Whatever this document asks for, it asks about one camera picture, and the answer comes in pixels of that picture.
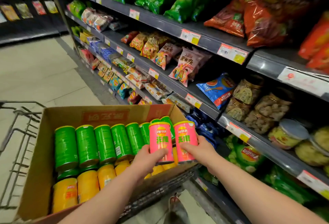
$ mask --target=orange snack bag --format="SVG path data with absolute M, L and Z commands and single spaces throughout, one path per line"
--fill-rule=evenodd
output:
M 307 63 L 306 67 L 322 70 L 329 74 L 329 42 L 321 47 L 321 49 Z
M 204 22 L 205 26 L 211 26 L 238 37 L 245 36 L 243 25 L 243 6 L 239 0 L 232 0 L 218 14 Z
M 329 42 L 329 11 L 322 14 L 319 22 L 313 27 L 300 46 L 298 55 L 310 59 L 320 48 Z
M 287 37 L 288 20 L 303 15 L 310 3 L 306 0 L 240 0 L 245 6 L 247 45 L 276 46 Z

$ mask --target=green chip canister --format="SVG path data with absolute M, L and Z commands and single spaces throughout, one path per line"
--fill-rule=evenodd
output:
M 161 122 L 161 120 L 159 118 L 155 118 L 150 123 L 154 123 L 154 122 Z
M 80 168 L 86 168 L 99 162 L 94 127 L 82 125 L 75 129 L 78 142 Z
M 109 125 L 100 125 L 94 128 L 95 137 L 99 152 L 99 163 L 105 164 L 114 162 L 117 159 L 114 143 Z
M 160 118 L 160 120 L 162 122 L 167 122 L 170 124 L 171 141 L 174 141 L 175 140 L 175 129 L 174 129 L 174 125 L 172 124 L 170 117 L 164 116 L 164 117 Z
M 126 125 L 126 131 L 133 154 L 137 155 L 138 151 L 144 146 L 143 136 L 139 130 L 137 122 Z
M 67 178 L 76 178 L 80 174 L 80 169 L 70 169 L 64 172 L 58 172 L 57 181 L 64 180 Z
M 117 161 L 133 159 L 129 139 L 124 124 L 119 123 L 111 127 Z
M 145 144 L 150 144 L 150 130 L 149 130 L 149 122 L 144 122 L 139 125 L 139 130 L 141 131 L 143 140 Z
M 64 172 L 79 164 L 77 141 L 73 126 L 62 126 L 55 130 L 55 168 Z

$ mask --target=shelf sign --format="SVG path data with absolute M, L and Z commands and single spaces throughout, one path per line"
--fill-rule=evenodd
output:
M 241 129 L 240 127 L 236 126 L 234 123 L 229 122 L 228 125 L 226 126 L 226 129 L 230 131 L 233 135 L 237 136 L 240 138 L 242 141 L 247 143 L 249 139 L 251 138 L 251 135 Z
M 146 101 L 146 102 L 148 102 L 149 104 L 152 104 L 152 100 L 151 100 L 151 99 L 149 99 L 147 96 L 145 96 L 145 98 L 144 98 L 144 99 L 145 99 L 145 101 Z
M 132 55 L 130 55 L 129 53 L 127 54 L 127 59 L 129 59 L 131 62 L 135 61 L 135 58 Z
M 98 3 L 98 4 L 102 4 L 102 0 L 96 0 L 96 3 Z
M 219 50 L 217 51 L 217 54 L 238 64 L 243 64 L 248 55 L 248 52 L 222 43 Z
M 109 39 L 107 37 L 104 37 L 104 41 L 105 43 L 108 45 L 108 46 L 111 46 L 110 42 L 109 42 Z
M 291 67 L 285 67 L 278 76 L 278 79 L 319 97 L 329 92 L 329 83 L 327 81 L 299 72 Z
M 117 52 L 119 52 L 121 55 L 123 54 L 123 50 L 117 46 Z
M 202 102 L 195 97 L 193 97 L 191 94 L 187 93 L 187 96 L 185 97 L 186 101 L 188 101 L 190 104 L 194 105 L 198 109 L 200 109 L 200 106 Z
M 159 78 L 159 73 L 156 72 L 155 70 L 151 69 L 151 68 L 148 70 L 148 73 L 149 73 L 152 77 L 154 77 L 155 79 L 158 79 L 158 78 Z
M 203 188 L 204 191 L 208 190 L 208 187 L 201 181 L 201 179 L 198 177 L 195 179 L 195 181 Z
M 133 9 L 130 9 L 129 11 L 129 17 L 134 18 L 136 20 L 139 20 L 139 11 L 135 11 Z
M 183 29 L 180 38 L 192 44 L 198 45 L 201 35 Z
M 324 198 L 329 200 L 329 186 L 323 183 L 321 180 L 313 176 L 311 173 L 303 170 L 297 179 L 303 182 L 304 184 L 308 185 L 311 189 L 318 192 Z

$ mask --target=cardboard box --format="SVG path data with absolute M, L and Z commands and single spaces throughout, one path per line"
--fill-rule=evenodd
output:
M 56 128 L 65 125 L 78 127 L 84 124 L 94 127 L 102 124 L 113 126 L 123 123 L 126 125 L 131 122 L 141 124 L 163 116 L 170 116 L 173 124 L 186 120 L 179 108 L 171 104 L 46 108 L 42 115 L 17 218 L 24 221 L 34 220 L 37 223 L 57 223 L 76 208 L 74 206 L 48 215 L 51 213 L 52 186 L 55 184 L 53 137 Z M 146 179 L 141 186 L 135 189 L 131 201 L 136 200 L 141 193 L 152 192 L 152 189 L 155 189 L 160 183 L 174 178 L 194 165 L 195 163 L 181 164 Z

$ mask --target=jar lid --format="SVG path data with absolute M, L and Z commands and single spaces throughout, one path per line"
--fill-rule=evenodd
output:
M 284 118 L 280 121 L 279 126 L 284 132 L 297 140 L 305 140 L 310 137 L 307 129 L 294 120 Z

